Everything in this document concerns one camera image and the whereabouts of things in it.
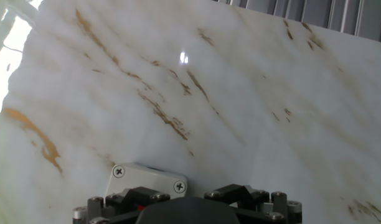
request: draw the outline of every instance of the white bracket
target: white bracket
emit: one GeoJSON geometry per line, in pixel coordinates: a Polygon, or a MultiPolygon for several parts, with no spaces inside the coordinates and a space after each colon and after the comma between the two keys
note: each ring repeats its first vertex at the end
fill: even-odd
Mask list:
{"type": "Polygon", "coordinates": [[[188,188],[187,179],[179,174],[164,172],[134,163],[115,165],[112,169],[106,196],[119,194],[124,189],[146,187],[166,193],[171,199],[184,197],[188,188]]]}

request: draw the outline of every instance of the screw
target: screw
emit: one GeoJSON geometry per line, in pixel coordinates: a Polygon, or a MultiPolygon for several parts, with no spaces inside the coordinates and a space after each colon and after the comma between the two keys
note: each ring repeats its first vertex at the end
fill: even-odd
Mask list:
{"type": "Polygon", "coordinates": [[[103,197],[92,197],[91,200],[92,201],[99,201],[99,200],[103,200],[103,197]]]}
{"type": "Polygon", "coordinates": [[[103,217],[96,217],[90,221],[90,224],[107,224],[109,223],[109,219],[103,217]]]}
{"type": "Polygon", "coordinates": [[[270,217],[272,220],[281,220],[282,218],[284,218],[284,216],[279,212],[270,212],[268,214],[268,217],[270,217]]]}
{"type": "Polygon", "coordinates": [[[84,211],[86,209],[87,209],[87,206],[82,206],[82,207],[74,208],[75,211],[84,211]]]}
{"type": "Polygon", "coordinates": [[[110,198],[110,199],[116,199],[116,198],[118,198],[118,195],[113,193],[111,195],[108,195],[108,198],[110,198]]]}
{"type": "Polygon", "coordinates": [[[174,190],[181,194],[181,193],[184,193],[185,190],[186,190],[186,183],[182,180],[178,180],[175,184],[174,184],[174,190]]]}
{"type": "Polygon", "coordinates": [[[80,220],[87,216],[87,206],[77,207],[73,209],[73,218],[80,220]]]}
{"type": "Polygon", "coordinates": [[[265,190],[257,190],[258,194],[266,194],[267,192],[265,190]]]}
{"type": "Polygon", "coordinates": [[[217,199],[219,197],[221,197],[221,193],[216,191],[216,190],[213,190],[211,192],[207,192],[206,194],[204,194],[204,198],[209,198],[209,199],[217,199]]]}
{"type": "Polygon", "coordinates": [[[296,201],[288,201],[288,211],[291,213],[299,213],[303,211],[303,204],[296,201]]]}
{"type": "Polygon", "coordinates": [[[289,205],[298,205],[299,202],[295,202],[295,201],[288,201],[289,205]]]}
{"type": "Polygon", "coordinates": [[[162,193],[162,192],[158,192],[158,193],[152,195],[151,199],[152,200],[157,200],[158,202],[159,201],[163,201],[163,200],[170,200],[170,195],[162,193]]]}
{"type": "Polygon", "coordinates": [[[275,195],[275,196],[282,196],[285,193],[283,193],[283,192],[273,192],[272,194],[275,195]]]}
{"type": "Polygon", "coordinates": [[[121,178],[124,176],[124,167],[121,166],[121,165],[118,165],[118,166],[115,166],[115,168],[113,168],[113,175],[116,177],[116,178],[121,178]]]}

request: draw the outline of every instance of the black mechanical part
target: black mechanical part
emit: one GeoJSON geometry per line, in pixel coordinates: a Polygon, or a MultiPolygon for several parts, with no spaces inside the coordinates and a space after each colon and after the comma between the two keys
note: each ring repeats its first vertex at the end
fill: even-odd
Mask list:
{"type": "Polygon", "coordinates": [[[255,211],[256,204],[245,186],[231,184],[204,195],[205,199],[223,202],[228,205],[237,202],[239,208],[255,211]]]}
{"type": "Polygon", "coordinates": [[[292,224],[303,222],[303,205],[301,202],[288,201],[288,220],[292,224]]]}
{"type": "Polygon", "coordinates": [[[225,203],[196,197],[176,198],[146,207],[137,224],[240,224],[225,203]]]}
{"type": "Polygon", "coordinates": [[[273,192],[271,194],[273,202],[273,212],[279,212],[288,218],[288,196],[283,192],[273,192]]]}
{"type": "Polygon", "coordinates": [[[146,187],[137,187],[127,192],[125,196],[120,194],[106,197],[106,206],[116,208],[116,214],[136,211],[138,206],[148,205],[170,200],[170,195],[146,187]]]}
{"type": "Polygon", "coordinates": [[[73,224],[301,224],[300,202],[287,195],[254,190],[241,185],[207,192],[205,199],[184,197],[170,200],[168,194],[138,187],[122,194],[93,197],[87,207],[73,210],[73,224]],[[230,205],[237,202],[238,208],[230,205]]]}
{"type": "Polygon", "coordinates": [[[97,217],[102,217],[103,197],[93,197],[87,203],[87,223],[97,217]]]}

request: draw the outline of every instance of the marble slab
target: marble slab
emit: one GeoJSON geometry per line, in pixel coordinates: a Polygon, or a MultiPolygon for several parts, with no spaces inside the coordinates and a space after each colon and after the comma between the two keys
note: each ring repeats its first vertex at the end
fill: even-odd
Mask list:
{"type": "Polygon", "coordinates": [[[381,223],[381,44],[210,0],[45,0],[0,113],[0,223],[71,223],[123,162],[381,223]]]}

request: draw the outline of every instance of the metal frame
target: metal frame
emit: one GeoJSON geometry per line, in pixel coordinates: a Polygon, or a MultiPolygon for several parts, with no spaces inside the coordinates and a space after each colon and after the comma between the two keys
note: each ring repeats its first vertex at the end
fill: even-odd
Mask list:
{"type": "Polygon", "coordinates": [[[381,0],[214,0],[381,41],[381,0]]]}

